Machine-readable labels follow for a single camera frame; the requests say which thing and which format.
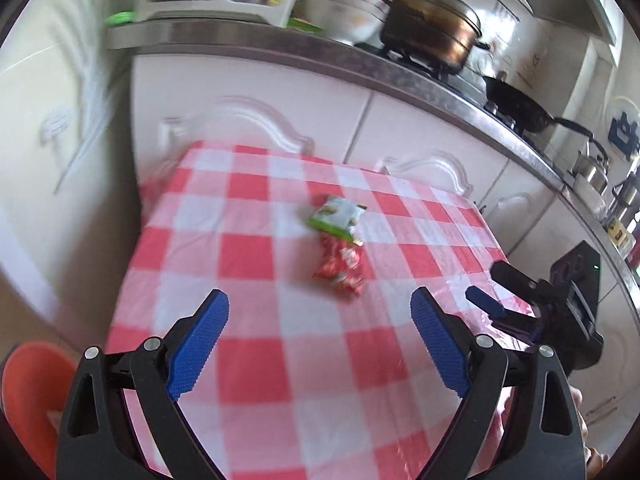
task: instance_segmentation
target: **screw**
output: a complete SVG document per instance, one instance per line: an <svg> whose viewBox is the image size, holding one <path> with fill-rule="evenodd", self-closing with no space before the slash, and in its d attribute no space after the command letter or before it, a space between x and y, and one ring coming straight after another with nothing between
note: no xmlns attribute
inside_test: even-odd
<svg viewBox="0 0 640 480"><path fill-rule="evenodd" d="M554 349L551 348L551 346L547 346L547 345L542 345L538 351L540 352L540 355L544 356L544 357L553 357L554 356Z"/></svg>
<svg viewBox="0 0 640 480"><path fill-rule="evenodd" d="M95 359L99 353L100 349L97 346L89 346L89 348L84 351L84 357L86 359Z"/></svg>
<svg viewBox="0 0 640 480"><path fill-rule="evenodd" d="M160 340L157 337L150 337L147 339L143 345L145 350L152 352L153 350L158 350L160 348Z"/></svg>
<svg viewBox="0 0 640 480"><path fill-rule="evenodd" d="M481 334L476 337L476 343L478 343L479 347L491 348L494 345L494 340L487 335Z"/></svg>

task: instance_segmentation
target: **gas stove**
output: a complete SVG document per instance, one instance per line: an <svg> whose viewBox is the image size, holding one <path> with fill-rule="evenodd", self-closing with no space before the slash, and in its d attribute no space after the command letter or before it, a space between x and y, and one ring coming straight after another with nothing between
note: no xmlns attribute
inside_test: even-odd
<svg viewBox="0 0 640 480"><path fill-rule="evenodd" d="M504 124L508 129L510 129L517 136L523 137L524 128L522 128L521 126L518 126L516 124L515 119L502 113L496 103L494 103L493 101L487 101L482 108L484 108L484 111L487 112L489 115L492 115L493 117L498 119L502 124Z"/></svg>
<svg viewBox="0 0 640 480"><path fill-rule="evenodd" d="M392 63L403 66L412 72L418 73L421 76L429 79L436 80L447 89L455 92L467 102L485 113L491 115L499 123L510 129L515 135L520 137L526 142L529 147L534 150L551 168L557 171L557 168L553 162L540 150L535 143L525 135L524 127L517 124L517 122L509 117L507 114L500 111L498 105L492 101L487 101L484 91L476 88L469 81L463 78L461 75L452 75L444 72L441 66L430 63L429 61L412 56L408 52L396 52L389 48L377 48L368 43L361 43L356 45L357 48L374 54L375 56L387 59Z"/></svg>
<svg viewBox="0 0 640 480"><path fill-rule="evenodd" d="M408 52L396 52L385 47L378 48L368 43L360 43L356 47L374 56L387 59L421 76L436 80L476 107L482 107L482 103L486 101L484 90L477 88L461 75L451 75L444 72L442 67L436 63L412 56Z"/></svg>

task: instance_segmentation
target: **snack package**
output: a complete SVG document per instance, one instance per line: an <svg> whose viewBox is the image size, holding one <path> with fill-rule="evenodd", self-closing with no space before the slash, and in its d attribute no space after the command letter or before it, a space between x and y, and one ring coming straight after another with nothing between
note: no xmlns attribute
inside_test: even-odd
<svg viewBox="0 0 640 480"><path fill-rule="evenodd" d="M319 231L332 234L349 243L354 243L355 227L367 210L341 196L329 195L324 205L307 221L308 225Z"/></svg>
<svg viewBox="0 0 640 480"><path fill-rule="evenodd" d="M322 264L314 278L327 280L336 289L359 296L364 285L362 244L350 243L329 233L321 234L321 243Z"/></svg>

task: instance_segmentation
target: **blue gripper pad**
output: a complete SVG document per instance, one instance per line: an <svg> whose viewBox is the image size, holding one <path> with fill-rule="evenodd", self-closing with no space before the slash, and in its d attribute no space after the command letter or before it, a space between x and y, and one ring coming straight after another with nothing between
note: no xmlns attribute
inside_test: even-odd
<svg viewBox="0 0 640 480"><path fill-rule="evenodd" d="M442 382L463 399L471 388L466 374L466 356L434 310L431 300L420 290L416 290L411 296L411 317Z"/></svg>
<svg viewBox="0 0 640 480"><path fill-rule="evenodd" d="M190 392L198 380L213 346L229 319L229 298L219 292L209 298L209 304L201 308L204 311L195 320L182 345L174 353L169 366L169 379L166 389L174 401L181 394Z"/></svg>
<svg viewBox="0 0 640 480"><path fill-rule="evenodd" d="M465 293L465 297L476 307L484 310L490 317L494 319L502 319L507 317L506 309L497 301L489 296L481 288L470 286Z"/></svg>

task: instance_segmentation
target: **table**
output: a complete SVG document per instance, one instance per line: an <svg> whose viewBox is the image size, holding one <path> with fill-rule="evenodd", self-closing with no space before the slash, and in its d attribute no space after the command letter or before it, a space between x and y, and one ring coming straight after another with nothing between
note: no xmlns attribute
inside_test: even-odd
<svg viewBox="0 0 640 480"><path fill-rule="evenodd" d="M530 313L491 281L504 255L465 198L314 157L206 142L163 188L107 350L164 335L213 288L228 294L229 322L179 401L228 480L415 478L460 402L410 318L419 286L474 333L521 348L464 297L476 285ZM305 221L327 194L368 208L358 226L367 283L356 299L312 279L321 246ZM135 396L127 401L146 457L166 472ZM502 434L494 420L479 468Z"/></svg>

